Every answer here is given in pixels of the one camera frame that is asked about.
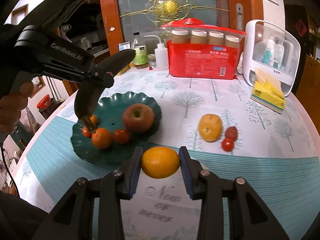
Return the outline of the left hand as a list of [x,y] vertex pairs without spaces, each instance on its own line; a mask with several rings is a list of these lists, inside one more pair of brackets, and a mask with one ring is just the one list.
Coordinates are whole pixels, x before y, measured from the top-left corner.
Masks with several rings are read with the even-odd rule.
[[1,133],[10,134],[13,132],[21,117],[21,111],[27,107],[28,98],[32,93],[33,83],[27,82],[21,85],[18,94],[9,94],[1,98]]

